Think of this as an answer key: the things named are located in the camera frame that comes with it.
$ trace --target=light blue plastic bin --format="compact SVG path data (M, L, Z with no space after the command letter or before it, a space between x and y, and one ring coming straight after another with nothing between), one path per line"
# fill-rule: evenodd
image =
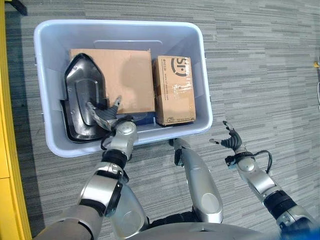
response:
M45 138L50 150L61 157L77 157L101 151L100 141L74 143L65 130L61 99L66 98L64 72L70 49L151 49L158 55L191 58L196 121L160 127L137 126L135 145L199 134L212 124L204 42L200 29L188 22L122 20L48 20L34 31L34 48L44 115Z

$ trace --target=black cable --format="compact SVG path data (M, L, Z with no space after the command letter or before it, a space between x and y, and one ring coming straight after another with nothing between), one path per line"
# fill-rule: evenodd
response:
M253 156L258 156L260 154L268 154L269 155L269 160L268 160L268 166L266 167L266 174L269 174L269 171L271 169L271 166L272 166L272 155L269 151L267 150L261 150L261 151L258 151L257 153L253 154Z

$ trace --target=brown cardboard box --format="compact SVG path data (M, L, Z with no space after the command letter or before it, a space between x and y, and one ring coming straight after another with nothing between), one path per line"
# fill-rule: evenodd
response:
M121 95L119 114L155 111L151 52L113 49L71 49L92 57L105 79L106 97L113 105Z
M156 88L156 122L167 126L196 120L191 60L158 56L153 66Z

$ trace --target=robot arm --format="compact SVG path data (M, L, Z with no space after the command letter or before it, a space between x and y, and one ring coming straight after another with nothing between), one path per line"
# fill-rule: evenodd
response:
M228 122L223 121L223 123L231 137L226 140L210 139L210 142L221 144L234 151L234 156L228 156L225 159L226 164L229 168L236 167L241 179L249 185L256 197L276 219L282 232L309 230L316 227L317 222L314 218L303 207L297 205L269 176L272 164L270 153L268 168L264 172L255 161L257 154L248 152L235 129Z
M136 125L132 121L128 118L115 119L119 103L120 98L115 106L104 112L88 104L96 122L111 130L114 136L108 138L108 141L102 140L101 145L107 147L107 150L84 185L77 205L65 210L35 240L95 240L99 236L103 218L115 213L121 190L128 181L123 169L131 157L133 143L138 138ZM110 114L109 120L103 114Z

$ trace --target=gray carpet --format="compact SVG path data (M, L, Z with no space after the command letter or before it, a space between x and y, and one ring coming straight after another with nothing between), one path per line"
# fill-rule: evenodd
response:
M277 232L275 220L211 145L228 136L227 119L251 152L267 149L271 175L309 213L320 217L320 113L317 71L319 0L24 0L28 16L6 5L9 77L17 151L32 234L73 205L101 153L61 158L50 152L35 66L33 32L49 19L181 21L203 33L213 125L186 137L203 157L220 191L226 224ZM172 148L157 142L135 148L126 166L129 185L153 221L191 209L184 170ZM262 168L267 159L257 160ZM103 222L100 238L113 239Z

